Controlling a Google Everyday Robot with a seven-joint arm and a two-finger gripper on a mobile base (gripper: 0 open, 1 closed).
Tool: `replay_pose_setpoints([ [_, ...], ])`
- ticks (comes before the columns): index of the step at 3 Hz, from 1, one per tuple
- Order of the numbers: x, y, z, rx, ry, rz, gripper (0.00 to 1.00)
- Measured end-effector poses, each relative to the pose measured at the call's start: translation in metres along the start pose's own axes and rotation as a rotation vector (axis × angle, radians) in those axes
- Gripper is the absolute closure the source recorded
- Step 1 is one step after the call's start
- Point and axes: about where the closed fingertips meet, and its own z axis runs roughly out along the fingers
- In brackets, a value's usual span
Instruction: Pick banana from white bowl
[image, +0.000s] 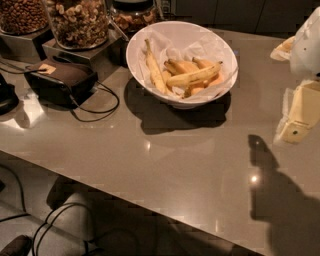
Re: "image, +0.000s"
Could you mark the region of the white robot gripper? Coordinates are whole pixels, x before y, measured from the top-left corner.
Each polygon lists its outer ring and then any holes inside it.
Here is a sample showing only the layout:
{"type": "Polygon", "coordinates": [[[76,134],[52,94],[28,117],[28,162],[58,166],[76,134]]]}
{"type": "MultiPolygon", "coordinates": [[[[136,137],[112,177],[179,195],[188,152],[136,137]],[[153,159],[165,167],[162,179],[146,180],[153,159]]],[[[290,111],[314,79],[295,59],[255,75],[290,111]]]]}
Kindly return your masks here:
{"type": "MultiPolygon", "coordinates": [[[[277,61],[290,59],[291,72],[313,79],[320,74],[320,7],[317,7],[295,37],[277,47],[270,57],[277,61]]],[[[302,81],[295,90],[286,89],[283,117],[278,126],[278,138],[291,144],[300,143],[320,121],[320,82],[302,81]]]]}

